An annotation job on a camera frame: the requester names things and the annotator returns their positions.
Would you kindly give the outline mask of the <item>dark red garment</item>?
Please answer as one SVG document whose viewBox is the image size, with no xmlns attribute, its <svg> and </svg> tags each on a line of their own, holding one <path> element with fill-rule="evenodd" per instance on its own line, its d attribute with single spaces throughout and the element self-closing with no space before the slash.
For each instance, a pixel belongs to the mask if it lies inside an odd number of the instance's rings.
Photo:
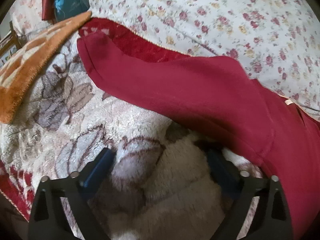
<svg viewBox="0 0 320 240">
<path fill-rule="evenodd" d="M 299 239 L 319 213 L 319 122 L 248 78 L 230 57 L 153 63 L 126 55 L 104 33 L 77 41 L 95 85 L 208 137 L 279 177 Z"/>
</svg>

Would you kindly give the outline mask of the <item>orange checkered fuzzy cushion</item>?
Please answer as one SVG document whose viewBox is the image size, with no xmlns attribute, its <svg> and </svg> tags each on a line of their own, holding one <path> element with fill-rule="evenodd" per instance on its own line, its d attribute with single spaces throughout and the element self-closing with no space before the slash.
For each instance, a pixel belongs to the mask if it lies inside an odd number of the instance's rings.
<svg viewBox="0 0 320 240">
<path fill-rule="evenodd" d="M 91 11 L 58 22 L 27 42 L 1 68 L 1 123 L 12 123 L 29 87 L 64 42 L 92 16 Z"/>
</svg>

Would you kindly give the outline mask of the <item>cream red leaf-pattern blanket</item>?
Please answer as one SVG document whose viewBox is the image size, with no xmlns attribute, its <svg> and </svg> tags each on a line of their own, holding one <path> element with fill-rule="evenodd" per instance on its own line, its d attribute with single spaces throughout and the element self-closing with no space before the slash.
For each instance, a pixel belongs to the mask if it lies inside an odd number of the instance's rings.
<svg viewBox="0 0 320 240">
<path fill-rule="evenodd" d="M 103 92 L 87 75 L 77 39 L 97 31 L 150 61 L 172 51 L 93 18 L 56 52 L 11 125 L 1 125 L 1 208 L 22 232 L 43 176 L 80 171 L 105 147 L 116 161 L 89 206 L 111 239 L 209 239 L 232 201 L 212 181 L 199 135 Z"/>
</svg>

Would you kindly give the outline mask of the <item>blue plastic bag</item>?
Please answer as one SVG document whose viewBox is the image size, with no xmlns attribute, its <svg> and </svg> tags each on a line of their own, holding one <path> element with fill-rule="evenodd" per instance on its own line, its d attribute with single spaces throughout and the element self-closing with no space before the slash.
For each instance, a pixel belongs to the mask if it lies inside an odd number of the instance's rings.
<svg viewBox="0 0 320 240">
<path fill-rule="evenodd" d="M 64 21 L 89 9 L 88 0 L 55 0 L 54 15 L 57 22 Z"/>
</svg>

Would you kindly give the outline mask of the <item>white floral duvet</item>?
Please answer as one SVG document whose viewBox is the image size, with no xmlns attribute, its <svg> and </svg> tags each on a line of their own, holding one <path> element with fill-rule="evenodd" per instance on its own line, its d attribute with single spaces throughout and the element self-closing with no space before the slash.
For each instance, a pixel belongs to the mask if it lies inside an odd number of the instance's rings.
<svg viewBox="0 0 320 240">
<path fill-rule="evenodd" d="M 319 118 L 319 20 L 306 0 L 89 0 L 92 15 L 163 48 L 225 55 Z"/>
</svg>

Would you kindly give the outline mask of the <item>pale floral pillow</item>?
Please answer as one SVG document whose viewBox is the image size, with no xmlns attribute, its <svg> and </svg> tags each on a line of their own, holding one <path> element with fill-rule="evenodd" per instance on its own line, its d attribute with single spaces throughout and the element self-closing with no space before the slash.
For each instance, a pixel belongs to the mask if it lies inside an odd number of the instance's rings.
<svg viewBox="0 0 320 240">
<path fill-rule="evenodd" d="M 42 0 L 16 0 L 9 12 L 13 29 L 22 46 L 55 23 L 55 20 L 42 20 Z"/>
</svg>

